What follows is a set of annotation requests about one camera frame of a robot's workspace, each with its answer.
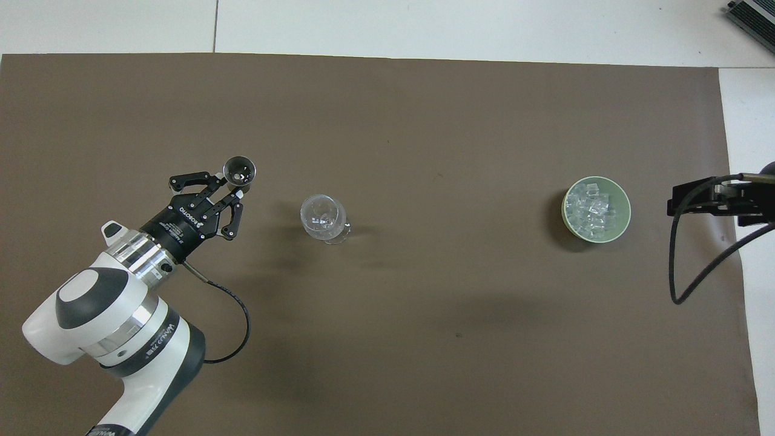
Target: white tile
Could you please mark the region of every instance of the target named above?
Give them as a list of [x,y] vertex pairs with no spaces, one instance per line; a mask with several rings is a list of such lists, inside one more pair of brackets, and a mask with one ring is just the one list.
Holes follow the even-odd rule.
[[725,0],[220,0],[216,51],[775,67]]
[[[775,161],[775,69],[719,71],[732,173]],[[738,227],[742,238],[756,228]],[[740,250],[762,436],[775,435],[775,231]]]
[[0,2],[0,53],[212,51],[215,0]]

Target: brown mat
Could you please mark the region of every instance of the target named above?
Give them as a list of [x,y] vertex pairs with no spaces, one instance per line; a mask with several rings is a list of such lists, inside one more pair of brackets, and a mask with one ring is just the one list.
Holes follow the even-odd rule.
[[[665,201],[728,172],[710,68],[237,54],[5,55],[3,434],[83,434],[121,393],[60,367],[21,324],[137,228],[167,178],[245,154],[260,175],[236,240],[190,258],[242,296],[246,350],[205,366],[151,434],[758,434],[735,256],[683,306],[667,288]],[[619,182],[627,233],[570,236],[563,191]],[[340,199],[339,246],[298,208]],[[688,217],[678,281],[733,239]],[[181,269],[160,294],[208,338],[239,308]]]

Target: cable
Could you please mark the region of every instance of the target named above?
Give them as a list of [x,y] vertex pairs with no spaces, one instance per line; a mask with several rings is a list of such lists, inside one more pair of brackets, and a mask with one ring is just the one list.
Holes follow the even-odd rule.
[[242,351],[243,348],[245,348],[245,344],[247,344],[247,340],[250,339],[250,314],[247,312],[247,307],[245,307],[245,303],[242,302],[241,299],[234,293],[229,291],[226,287],[219,285],[218,283],[213,282],[212,280],[205,277],[201,272],[199,272],[196,268],[191,266],[187,261],[183,261],[183,266],[186,267],[186,269],[193,275],[196,276],[197,279],[202,280],[204,283],[207,283],[210,286],[214,286],[223,292],[226,292],[229,294],[230,297],[234,299],[234,301],[239,304],[239,307],[242,307],[243,313],[245,313],[245,337],[243,338],[242,344],[239,345],[234,351],[232,351],[229,355],[224,356],[222,358],[217,358],[214,360],[205,359],[205,363],[213,364],[213,363],[220,363],[227,361],[231,359],[232,357],[236,356],[237,353]]
[[705,279],[705,277],[708,276],[708,274],[711,273],[720,263],[724,261],[724,259],[728,258],[732,253],[739,250],[744,245],[748,244],[752,240],[770,232],[771,230],[775,230],[775,223],[769,223],[766,226],[758,229],[757,231],[751,233],[750,235],[744,237],[741,240],[738,240],[731,246],[729,246],[726,250],[722,251],[721,254],[716,256],[715,259],[711,261],[711,263],[708,264],[701,272],[697,275],[697,277],[694,278],[694,280],[691,282],[691,284],[686,288],[684,293],[681,294],[680,297],[676,297],[676,289],[675,289],[675,246],[676,246],[676,233],[678,231],[678,220],[680,219],[680,216],[684,213],[689,203],[699,195],[700,192],[704,191],[705,189],[710,188],[713,185],[717,185],[718,183],[722,182],[728,182],[730,180],[741,180],[743,177],[742,174],[736,174],[736,175],[725,175],[722,177],[716,177],[712,178],[711,180],[708,180],[705,183],[702,183],[698,185],[696,188],[692,189],[681,201],[681,203],[678,205],[678,207],[675,209],[675,216],[673,217],[673,226],[670,228],[670,253],[669,253],[669,265],[668,265],[668,275],[670,280],[670,298],[673,300],[673,303],[681,304],[684,301],[686,301],[687,298],[689,298],[689,295],[700,285],[700,283]]

